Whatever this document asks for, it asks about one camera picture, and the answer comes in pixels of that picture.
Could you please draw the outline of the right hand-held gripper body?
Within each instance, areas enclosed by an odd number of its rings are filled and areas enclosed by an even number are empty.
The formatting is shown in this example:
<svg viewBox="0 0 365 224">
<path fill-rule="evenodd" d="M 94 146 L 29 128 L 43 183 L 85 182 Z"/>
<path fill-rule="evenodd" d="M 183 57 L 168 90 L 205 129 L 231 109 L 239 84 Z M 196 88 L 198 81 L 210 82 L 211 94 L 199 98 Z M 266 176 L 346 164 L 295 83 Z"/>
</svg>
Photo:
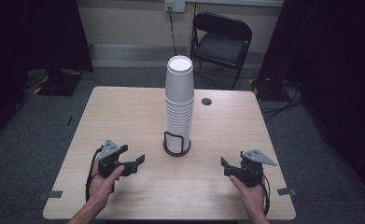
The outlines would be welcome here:
<svg viewBox="0 0 365 224">
<path fill-rule="evenodd" d="M 240 161 L 242 174 L 237 178 L 243 182 L 246 187 L 252 188 L 257 186 L 263 178 L 263 165 L 276 166 L 277 163 L 262 153 L 258 149 L 244 151 L 244 161 Z"/>
</svg>

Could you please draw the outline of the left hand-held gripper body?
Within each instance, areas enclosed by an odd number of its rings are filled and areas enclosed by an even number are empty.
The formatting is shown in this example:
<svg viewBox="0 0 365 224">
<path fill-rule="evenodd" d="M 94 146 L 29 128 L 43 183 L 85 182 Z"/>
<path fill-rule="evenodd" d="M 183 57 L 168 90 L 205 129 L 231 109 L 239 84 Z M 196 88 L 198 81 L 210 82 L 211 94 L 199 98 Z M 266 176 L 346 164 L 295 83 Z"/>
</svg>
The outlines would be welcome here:
<svg viewBox="0 0 365 224">
<path fill-rule="evenodd" d="M 106 140 L 98 157 L 98 172 L 102 178 L 108 178 L 119 166 L 122 147 L 111 140 Z"/>
</svg>

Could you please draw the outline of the dark round cup holder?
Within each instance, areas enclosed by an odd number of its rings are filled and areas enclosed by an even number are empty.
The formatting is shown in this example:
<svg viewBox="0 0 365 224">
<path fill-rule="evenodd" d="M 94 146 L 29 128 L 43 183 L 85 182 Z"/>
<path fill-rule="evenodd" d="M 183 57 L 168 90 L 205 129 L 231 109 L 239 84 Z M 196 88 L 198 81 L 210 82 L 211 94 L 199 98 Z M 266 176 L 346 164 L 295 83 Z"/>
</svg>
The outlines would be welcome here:
<svg viewBox="0 0 365 224">
<path fill-rule="evenodd" d="M 163 133 L 163 149 L 173 157 L 182 157 L 190 151 L 191 141 L 188 137 L 170 132 Z"/>
</svg>

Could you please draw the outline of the white paper cup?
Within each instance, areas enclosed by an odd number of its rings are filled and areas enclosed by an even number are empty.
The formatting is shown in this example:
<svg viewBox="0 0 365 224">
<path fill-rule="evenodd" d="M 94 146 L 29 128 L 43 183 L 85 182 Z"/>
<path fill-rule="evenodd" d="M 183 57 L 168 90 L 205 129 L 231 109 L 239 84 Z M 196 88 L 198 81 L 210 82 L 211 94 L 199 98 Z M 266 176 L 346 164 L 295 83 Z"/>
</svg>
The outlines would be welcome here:
<svg viewBox="0 0 365 224">
<path fill-rule="evenodd" d="M 194 96 L 193 64 L 182 55 L 172 57 L 167 64 L 165 97 L 178 105 L 186 104 Z"/>
</svg>

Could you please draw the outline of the person's right hand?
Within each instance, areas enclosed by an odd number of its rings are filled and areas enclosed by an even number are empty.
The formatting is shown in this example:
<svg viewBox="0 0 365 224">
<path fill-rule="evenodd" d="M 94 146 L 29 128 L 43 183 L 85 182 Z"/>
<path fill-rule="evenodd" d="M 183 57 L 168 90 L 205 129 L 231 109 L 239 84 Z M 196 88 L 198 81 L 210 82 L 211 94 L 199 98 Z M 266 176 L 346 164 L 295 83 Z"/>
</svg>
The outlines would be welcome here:
<svg viewBox="0 0 365 224">
<path fill-rule="evenodd" d="M 234 175 L 230 176 L 230 181 L 240 192 L 243 205 L 249 218 L 264 214 L 264 191 L 262 186 L 248 188 L 242 181 Z"/>
</svg>

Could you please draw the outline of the person's left hand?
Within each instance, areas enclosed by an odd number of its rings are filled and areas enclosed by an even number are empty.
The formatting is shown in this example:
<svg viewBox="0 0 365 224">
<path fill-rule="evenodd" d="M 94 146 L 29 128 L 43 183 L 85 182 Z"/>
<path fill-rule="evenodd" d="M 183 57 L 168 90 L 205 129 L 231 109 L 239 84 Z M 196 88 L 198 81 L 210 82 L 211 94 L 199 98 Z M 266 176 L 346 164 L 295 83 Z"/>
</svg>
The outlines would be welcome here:
<svg viewBox="0 0 365 224">
<path fill-rule="evenodd" d="M 119 180 L 119 177 L 124 169 L 125 167 L 121 165 L 116 168 L 109 177 L 102 178 L 98 171 L 98 160 L 94 161 L 91 174 L 91 195 L 89 198 L 89 204 L 91 207 L 100 210 L 105 208 L 112 190 L 112 186 L 116 181 Z"/>
</svg>

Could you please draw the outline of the grey floor tape strip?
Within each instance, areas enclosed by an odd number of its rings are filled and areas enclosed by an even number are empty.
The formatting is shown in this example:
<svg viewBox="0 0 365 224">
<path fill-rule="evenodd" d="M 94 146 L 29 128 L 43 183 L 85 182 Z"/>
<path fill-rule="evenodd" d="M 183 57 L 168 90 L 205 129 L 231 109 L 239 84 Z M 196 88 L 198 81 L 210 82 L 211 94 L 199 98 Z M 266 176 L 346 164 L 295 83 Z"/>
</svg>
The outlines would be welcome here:
<svg viewBox="0 0 365 224">
<path fill-rule="evenodd" d="M 277 193 L 279 196 L 289 195 L 290 197 L 294 197 L 297 195 L 297 191 L 291 188 L 278 189 Z"/>
<path fill-rule="evenodd" d="M 61 190 L 51 190 L 49 192 L 41 193 L 38 196 L 38 200 L 46 201 L 49 198 L 61 198 L 62 195 L 63 195 L 63 192 Z"/>
</svg>

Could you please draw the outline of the black stand base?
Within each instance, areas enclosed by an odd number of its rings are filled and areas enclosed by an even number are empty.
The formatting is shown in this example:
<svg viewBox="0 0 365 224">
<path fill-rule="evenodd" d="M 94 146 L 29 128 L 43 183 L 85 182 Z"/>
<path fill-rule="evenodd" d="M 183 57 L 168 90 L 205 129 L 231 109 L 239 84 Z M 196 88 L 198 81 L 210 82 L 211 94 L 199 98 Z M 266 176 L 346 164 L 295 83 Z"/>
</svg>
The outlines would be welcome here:
<svg viewBox="0 0 365 224">
<path fill-rule="evenodd" d="M 47 96 L 72 96 L 82 74 L 78 71 L 47 69 L 34 94 Z"/>
<path fill-rule="evenodd" d="M 251 78 L 248 80 L 251 90 L 256 95 L 258 101 L 263 102 L 289 102 L 290 97 L 287 94 L 282 83 L 272 81 L 270 78 L 258 79 Z"/>
</svg>

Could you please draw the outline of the black folding chair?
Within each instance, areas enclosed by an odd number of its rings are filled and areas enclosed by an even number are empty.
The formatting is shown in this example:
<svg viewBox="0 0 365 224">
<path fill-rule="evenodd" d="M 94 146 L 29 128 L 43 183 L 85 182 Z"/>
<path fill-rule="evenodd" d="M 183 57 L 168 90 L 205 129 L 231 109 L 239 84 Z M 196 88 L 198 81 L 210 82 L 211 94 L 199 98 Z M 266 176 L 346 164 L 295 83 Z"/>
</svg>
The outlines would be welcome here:
<svg viewBox="0 0 365 224">
<path fill-rule="evenodd" d="M 192 20 L 190 58 L 224 66 L 236 71 L 232 89 L 240 77 L 252 40 L 252 31 L 243 21 L 211 12 Z"/>
</svg>

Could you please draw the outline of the dark curtain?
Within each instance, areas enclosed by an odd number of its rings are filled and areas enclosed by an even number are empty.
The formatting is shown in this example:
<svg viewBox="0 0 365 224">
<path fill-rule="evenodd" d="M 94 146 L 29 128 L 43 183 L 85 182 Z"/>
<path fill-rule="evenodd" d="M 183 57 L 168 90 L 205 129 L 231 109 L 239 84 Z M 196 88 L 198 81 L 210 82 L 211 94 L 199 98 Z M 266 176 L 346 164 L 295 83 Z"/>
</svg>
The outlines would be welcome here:
<svg viewBox="0 0 365 224">
<path fill-rule="evenodd" d="M 365 0 L 284 0 L 260 78 L 301 84 L 365 187 Z"/>
<path fill-rule="evenodd" d="M 0 129 L 33 69 L 93 70 L 77 0 L 0 0 Z"/>
</svg>

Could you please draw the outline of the white wall socket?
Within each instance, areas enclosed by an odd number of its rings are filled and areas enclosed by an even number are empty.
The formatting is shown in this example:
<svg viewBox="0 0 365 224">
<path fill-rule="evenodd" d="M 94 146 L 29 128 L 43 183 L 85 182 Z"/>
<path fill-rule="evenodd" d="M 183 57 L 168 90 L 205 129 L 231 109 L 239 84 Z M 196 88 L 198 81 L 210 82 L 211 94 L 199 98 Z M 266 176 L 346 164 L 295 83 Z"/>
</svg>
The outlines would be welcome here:
<svg viewBox="0 0 365 224">
<path fill-rule="evenodd" d="M 186 3 L 181 0 L 164 0 L 164 10 L 166 12 L 184 13 Z"/>
</svg>

